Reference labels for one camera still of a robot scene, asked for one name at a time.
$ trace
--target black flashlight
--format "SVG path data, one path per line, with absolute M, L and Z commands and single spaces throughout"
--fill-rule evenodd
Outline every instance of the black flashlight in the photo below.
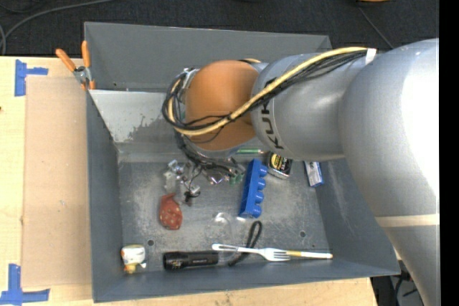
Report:
M 203 267 L 218 263 L 218 252 L 167 252 L 163 254 L 163 266 L 167 270 L 179 270 L 187 267 Z

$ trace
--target metal fork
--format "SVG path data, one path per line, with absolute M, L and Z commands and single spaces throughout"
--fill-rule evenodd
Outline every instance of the metal fork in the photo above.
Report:
M 270 262 L 286 262 L 290 260 L 290 256 L 284 250 L 265 247 L 264 249 L 251 249 L 249 247 L 238 247 L 224 244 L 212 244 L 212 249 L 219 252 L 249 252 L 251 254 L 259 254 Z
M 264 249 L 251 249 L 247 247 L 237 247 L 224 244 L 213 244 L 212 248 L 213 250 L 221 252 L 250 252 L 253 254 L 259 254 L 271 262 L 284 262 L 286 260 L 290 260 L 290 256 L 307 257 L 311 259 L 333 259 L 333 255 L 329 252 L 300 252 L 295 250 L 275 249 L 272 247 L 266 247 Z

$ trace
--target gray floor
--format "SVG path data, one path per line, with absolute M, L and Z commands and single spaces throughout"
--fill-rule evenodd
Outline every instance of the gray floor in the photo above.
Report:
M 394 288 L 396 287 L 398 280 L 399 278 L 397 277 L 391 277 Z M 413 282 L 403 281 L 401 283 L 397 293 L 399 306 L 423 306 L 419 292 L 412 292 L 413 290 L 416 290 L 416 286 Z

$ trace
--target blue tape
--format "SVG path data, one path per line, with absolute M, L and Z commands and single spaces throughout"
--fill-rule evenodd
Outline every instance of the blue tape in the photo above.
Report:
M 21 267 L 10 264 L 8 268 L 8 290 L 2 291 L 0 305 L 21 306 L 23 302 L 48 301 L 49 289 L 36 292 L 22 292 Z
M 14 78 L 14 95 L 24 96 L 26 94 L 27 75 L 48 75 L 47 68 L 35 67 L 27 69 L 27 64 L 16 59 L 16 75 Z

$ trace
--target yellow cable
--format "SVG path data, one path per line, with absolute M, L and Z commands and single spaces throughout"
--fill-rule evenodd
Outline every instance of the yellow cable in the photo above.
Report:
M 250 106 L 254 102 L 256 102 L 260 98 L 266 96 L 269 92 L 274 90 L 278 85 L 280 85 L 281 83 L 285 82 L 288 78 L 292 77 L 297 72 L 300 72 L 302 69 L 305 69 L 305 68 L 309 67 L 310 65 L 312 65 L 312 64 L 314 64 L 316 62 L 319 62 L 322 59 L 325 59 L 327 57 L 332 57 L 332 56 L 339 55 L 339 54 L 346 54 L 348 52 L 356 52 L 356 51 L 364 51 L 364 50 L 366 50 L 366 47 L 344 47 L 344 48 L 341 48 L 341 49 L 335 49 L 335 50 L 331 50 L 331 51 L 324 52 L 322 54 L 316 55 L 315 57 L 307 59 L 304 62 L 301 62 L 299 65 L 294 67 L 289 72 L 286 72 L 283 75 L 281 75 L 280 77 L 276 78 L 273 82 L 271 82 L 269 85 L 267 85 L 261 91 L 259 91 L 259 93 L 257 93 L 255 96 L 250 98 L 250 100 L 248 100 L 244 105 L 242 105 L 237 110 L 235 110 L 229 117 L 223 118 L 220 121 L 217 121 L 213 125 L 209 125 L 209 126 L 207 126 L 205 128 L 198 129 L 198 130 L 181 129 L 181 128 L 178 128 L 178 127 L 175 127 L 175 126 L 174 126 L 174 129 L 177 130 L 179 133 L 182 133 L 182 134 L 185 134 L 185 135 L 189 135 L 189 136 L 197 136 L 197 135 L 203 135 L 203 134 L 210 133 L 210 132 L 212 132 L 213 130 L 215 130 L 217 128 L 224 127 L 226 124 L 230 123 L 232 120 L 234 120 L 234 119 L 238 118 L 239 116 L 241 116 L 243 113 L 245 113 L 250 108 Z M 171 120 L 175 121 L 174 114 L 172 113 L 172 111 L 173 111 L 172 107 L 173 107 L 172 101 L 170 100 L 169 104 L 168 104 L 168 115 L 169 115 L 169 118 Z

